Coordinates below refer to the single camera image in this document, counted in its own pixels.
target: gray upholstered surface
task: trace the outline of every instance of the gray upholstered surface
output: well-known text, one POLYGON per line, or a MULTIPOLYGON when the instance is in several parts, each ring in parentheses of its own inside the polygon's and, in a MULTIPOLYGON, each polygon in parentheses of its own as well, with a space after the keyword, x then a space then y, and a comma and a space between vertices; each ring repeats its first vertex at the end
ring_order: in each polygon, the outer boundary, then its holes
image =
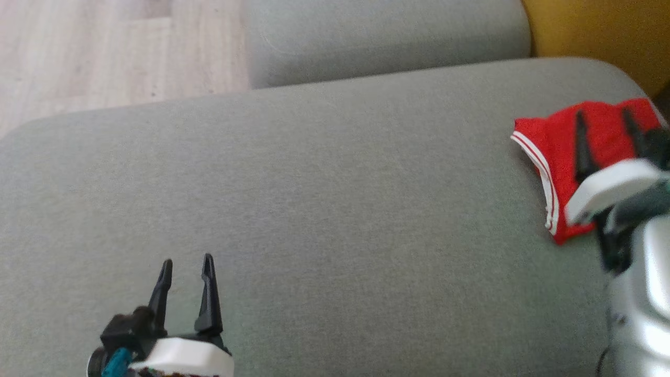
POLYGON ((25 125, 0 141, 0 374, 81 375, 167 257, 188 331, 212 252, 240 377, 591 376, 596 245, 552 245, 509 135, 642 95, 604 63, 524 60, 25 125))
POLYGON ((524 58, 520 0, 247 0, 249 76, 274 87, 524 58))

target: wooden floor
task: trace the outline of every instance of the wooden floor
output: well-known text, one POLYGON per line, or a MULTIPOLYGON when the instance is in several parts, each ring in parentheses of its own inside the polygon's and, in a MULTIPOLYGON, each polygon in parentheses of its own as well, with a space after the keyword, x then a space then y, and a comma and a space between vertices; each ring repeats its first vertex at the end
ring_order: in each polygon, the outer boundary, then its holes
POLYGON ((0 137, 59 113, 248 89, 243 0, 0 0, 0 137))

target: folded red clothing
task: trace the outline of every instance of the folded red clothing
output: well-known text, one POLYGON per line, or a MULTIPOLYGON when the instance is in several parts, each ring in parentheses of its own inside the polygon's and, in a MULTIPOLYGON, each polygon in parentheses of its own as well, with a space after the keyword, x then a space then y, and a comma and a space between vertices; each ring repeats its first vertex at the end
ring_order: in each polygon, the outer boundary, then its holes
POLYGON ((660 127, 653 106, 647 99, 631 99, 618 105, 584 102, 563 109, 548 118, 516 119, 512 140, 533 161, 542 180, 547 200, 545 226, 557 244, 586 233, 593 225, 567 226, 563 208, 579 186, 575 175, 575 129, 577 112, 588 124, 591 153, 600 168, 635 157, 626 132, 622 110, 631 110, 642 131, 660 127))

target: white stripe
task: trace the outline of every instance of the white stripe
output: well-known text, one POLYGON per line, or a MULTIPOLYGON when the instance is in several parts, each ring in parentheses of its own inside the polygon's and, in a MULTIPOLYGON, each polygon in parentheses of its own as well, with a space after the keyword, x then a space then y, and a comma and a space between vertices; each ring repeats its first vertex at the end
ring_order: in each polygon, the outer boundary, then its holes
POLYGON ((558 216, 560 214, 560 204, 558 203, 558 195, 556 194, 556 188, 551 181, 551 170, 549 169, 549 163, 545 158, 544 154, 540 149, 533 143, 529 138, 519 131, 514 131, 512 133, 512 140, 514 140, 518 145, 524 149, 524 152, 530 157, 535 166, 540 170, 540 179, 542 180, 542 187, 545 190, 545 198, 547 200, 547 228, 552 235, 556 235, 558 228, 558 216), (548 190, 551 190, 551 201, 549 200, 548 190))

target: black cable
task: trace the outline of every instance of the black cable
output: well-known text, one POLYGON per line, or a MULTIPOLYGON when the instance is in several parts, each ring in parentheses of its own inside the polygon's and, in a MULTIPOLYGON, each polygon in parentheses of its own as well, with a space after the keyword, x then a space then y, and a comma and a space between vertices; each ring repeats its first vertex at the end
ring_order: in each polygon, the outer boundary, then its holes
POLYGON ((602 376, 602 366, 605 364, 605 357, 607 354, 610 352, 610 348, 607 347, 605 350, 600 354, 600 358, 598 359, 598 365, 596 366, 596 377, 601 377, 602 376))

